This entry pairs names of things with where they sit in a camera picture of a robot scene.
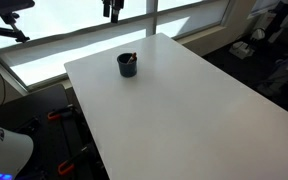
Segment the black cup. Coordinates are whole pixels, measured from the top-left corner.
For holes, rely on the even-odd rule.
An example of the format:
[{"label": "black cup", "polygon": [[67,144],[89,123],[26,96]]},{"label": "black cup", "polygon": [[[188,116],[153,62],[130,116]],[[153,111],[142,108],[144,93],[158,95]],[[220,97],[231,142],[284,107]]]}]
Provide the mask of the black cup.
[{"label": "black cup", "polygon": [[133,77],[137,73],[136,61],[127,64],[131,57],[132,53],[121,54],[117,57],[120,73],[123,77]]}]

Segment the table top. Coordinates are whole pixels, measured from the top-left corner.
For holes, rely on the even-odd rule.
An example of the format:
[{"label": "table top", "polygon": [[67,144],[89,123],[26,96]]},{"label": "table top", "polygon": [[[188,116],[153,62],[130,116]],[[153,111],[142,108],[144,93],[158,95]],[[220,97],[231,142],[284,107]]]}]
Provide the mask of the table top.
[{"label": "table top", "polygon": [[165,35],[65,67],[110,179],[288,179],[288,112]]}]

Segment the window frame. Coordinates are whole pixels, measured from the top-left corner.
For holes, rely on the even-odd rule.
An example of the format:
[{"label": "window frame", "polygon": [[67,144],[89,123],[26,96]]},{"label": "window frame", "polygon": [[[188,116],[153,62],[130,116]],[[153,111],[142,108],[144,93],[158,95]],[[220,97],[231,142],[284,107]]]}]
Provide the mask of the window frame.
[{"label": "window frame", "polygon": [[[189,8],[194,8],[194,7],[197,7],[197,6],[213,3],[213,2],[216,2],[216,1],[222,1],[222,0],[202,0],[200,2],[187,4],[187,5],[183,5],[183,6],[179,6],[179,7],[174,7],[174,8],[170,8],[170,9],[166,9],[166,10],[162,10],[162,11],[158,11],[158,0],[146,0],[147,10],[146,10],[146,14],[144,14],[144,15],[140,15],[140,16],[135,16],[135,17],[131,17],[131,18],[128,18],[128,19],[119,20],[118,24],[112,24],[112,23],[100,24],[100,25],[97,25],[97,26],[91,26],[91,27],[79,29],[79,30],[76,30],[76,31],[73,31],[73,32],[70,32],[70,33],[48,36],[48,37],[44,37],[44,38],[40,38],[40,39],[31,40],[31,41],[28,41],[28,42],[22,43],[22,44],[15,44],[15,45],[12,45],[12,46],[9,46],[9,47],[0,48],[0,55],[4,54],[4,53],[16,51],[16,50],[23,50],[23,49],[27,49],[27,48],[31,48],[31,47],[35,47],[35,46],[44,45],[44,44],[47,44],[47,43],[55,42],[55,41],[58,41],[58,40],[63,40],[63,39],[66,39],[66,38],[72,38],[72,37],[76,37],[76,36],[92,33],[92,32],[95,32],[95,31],[101,31],[101,30],[104,30],[104,29],[107,29],[107,28],[117,27],[117,26],[121,26],[121,25],[125,25],[125,24],[132,24],[134,22],[137,22],[137,21],[140,21],[140,20],[149,19],[149,18],[153,19],[153,24],[152,24],[152,27],[151,27],[152,30],[149,31],[151,33],[147,33],[146,36],[151,36],[151,35],[156,34],[157,18],[159,16],[165,15],[165,14],[169,14],[169,13],[172,13],[172,12],[177,12],[177,11],[189,9]],[[233,2],[234,2],[234,0],[229,0],[228,6],[226,7],[225,13],[224,13],[223,18],[222,18],[221,21],[215,22],[215,23],[207,25],[207,26],[204,26],[202,28],[198,28],[198,29],[195,29],[195,30],[192,30],[192,31],[180,34],[180,35],[177,35],[177,36],[173,37],[173,39],[174,40],[178,40],[180,38],[189,36],[191,34],[203,31],[203,30],[211,28],[211,27],[215,27],[215,26],[218,26],[218,25],[224,25],[225,21],[226,21],[225,17],[228,14],[227,11],[228,11],[228,9],[230,7],[232,7]],[[21,80],[21,78],[3,61],[3,59],[1,57],[0,57],[0,64],[28,92],[32,92],[34,90],[41,89],[41,88],[47,87],[47,86],[49,86],[51,84],[58,83],[58,82],[61,82],[63,80],[68,79],[68,75],[65,73],[65,74],[61,74],[61,75],[55,76],[55,77],[51,77],[51,78],[49,78],[47,80],[44,80],[44,81],[37,82],[35,84],[26,85]]]}]

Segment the white table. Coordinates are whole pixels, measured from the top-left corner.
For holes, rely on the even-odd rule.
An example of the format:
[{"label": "white table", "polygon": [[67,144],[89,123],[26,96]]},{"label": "white table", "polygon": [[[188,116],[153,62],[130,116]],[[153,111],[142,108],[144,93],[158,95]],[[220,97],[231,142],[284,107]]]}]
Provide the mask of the white table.
[{"label": "white table", "polygon": [[65,67],[111,180],[288,180],[288,112],[165,35]]}]

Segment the window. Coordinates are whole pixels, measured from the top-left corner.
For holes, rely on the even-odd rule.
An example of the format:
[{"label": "window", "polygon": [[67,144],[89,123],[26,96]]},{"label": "window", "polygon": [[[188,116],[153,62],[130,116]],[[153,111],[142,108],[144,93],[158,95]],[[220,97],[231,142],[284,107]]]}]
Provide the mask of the window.
[{"label": "window", "polygon": [[[16,24],[31,40],[16,44],[13,38],[0,36],[0,61],[29,90],[65,77],[66,62],[155,33],[179,37],[219,25],[229,4],[125,0],[119,24],[111,24],[102,16],[101,0],[34,1],[34,7],[17,12],[21,17]],[[1,19],[0,27],[10,28]]]},{"label": "window", "polygon": [[253,6],[252,13],[256,13],[260,10],[276,5],[280,0],[257,0]]}]

